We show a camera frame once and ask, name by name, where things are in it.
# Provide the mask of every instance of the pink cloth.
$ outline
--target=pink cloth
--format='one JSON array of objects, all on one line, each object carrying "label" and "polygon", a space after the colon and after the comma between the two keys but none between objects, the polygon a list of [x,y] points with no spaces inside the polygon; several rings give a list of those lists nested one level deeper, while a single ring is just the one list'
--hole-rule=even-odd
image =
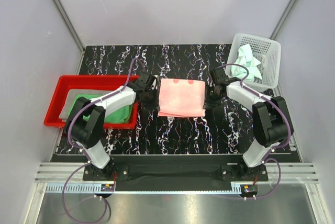
[{"label": "pink cloth", "polygon": [[205,82],[198,80],[162,79],[158,116],[204,117]]}]

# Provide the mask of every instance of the red plastic tray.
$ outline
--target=red plastic tray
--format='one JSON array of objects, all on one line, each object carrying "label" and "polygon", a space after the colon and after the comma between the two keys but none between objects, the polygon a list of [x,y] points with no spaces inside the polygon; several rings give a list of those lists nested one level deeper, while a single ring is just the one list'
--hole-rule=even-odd
[{"label": "red plastic tray", "polygon": [[[137,79],[138,76],[130,76],[130,81]],[[64,128],[59,115],[64,107],[66,97],[71,89],[98,89],[102,91],[114,91],[126,82],[126,75],[68,75],[61,76],[53,93],[53,97],[44,119],[46,126]],[[138,103],[132,107],[132,112],[127,124],[104,124],[104,129],[134,129],[136,127]]]}]

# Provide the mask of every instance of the white wall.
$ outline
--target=white wall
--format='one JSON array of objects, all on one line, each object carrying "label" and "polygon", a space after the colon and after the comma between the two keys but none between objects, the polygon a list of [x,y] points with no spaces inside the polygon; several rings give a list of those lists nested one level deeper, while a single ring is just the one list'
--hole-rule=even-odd
[{"label": "white wall", "polygon": [[277,41],[280,85],[306,161],[335,221],[335,2],[298,0]]},{"label": "white wall", "polygon": [[269,37],[289,0],[61,0],[81,40],[95,44],[230,43]]},{"label": "white wall", "polygon": [[56,128],[43,126],[60,75],[80,58],[51,0],[0,0],[0,223],[22,223]]}]

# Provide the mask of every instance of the green cloth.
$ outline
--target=green cloth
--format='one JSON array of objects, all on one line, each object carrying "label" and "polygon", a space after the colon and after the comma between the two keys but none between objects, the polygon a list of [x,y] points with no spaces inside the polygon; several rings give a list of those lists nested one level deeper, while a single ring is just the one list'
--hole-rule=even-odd
[{"label": "green cloth", "polygon": [[[73,101],[73,104],[72,104],[70,110],[68,111],[68,116],[70,115],[70,112],[72,111],[74,103],[80,97],[84,97],[84,98],[87,98],[87,99],[92,99],[92,98],[100,97],[100,95],[84,95],[84,94],[77,95],[75,97],[74,101]],[[110,124],[128,123],[130,115],[131,115],[131,111],[132,111],[132,105],[126,105],[126,106],[116,110],[112,114],[108,115],[105,118],[105,123],[110,123]],[[87,121],[90,117],[89,116],[87,116],[87,117],[84,116],[83,118]]]}]

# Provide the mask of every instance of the white basket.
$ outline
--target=white basket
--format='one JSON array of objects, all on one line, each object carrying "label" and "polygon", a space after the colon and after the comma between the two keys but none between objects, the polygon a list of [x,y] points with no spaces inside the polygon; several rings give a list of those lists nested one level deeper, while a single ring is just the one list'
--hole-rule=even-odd
[{"label": "white basket", "polygon": [[[234,36],[227,63],[235,63],[241,46],[250,44],[252,54],[261,64],[258,69],[263,80],[255,77],[253,82],[244,83],[258,92],[276,88],[278,85],[279,67],[281,61],[281,44],[268,38],[238,33]],[[231,66],[226,67],[226,75],[231,76]]]}]

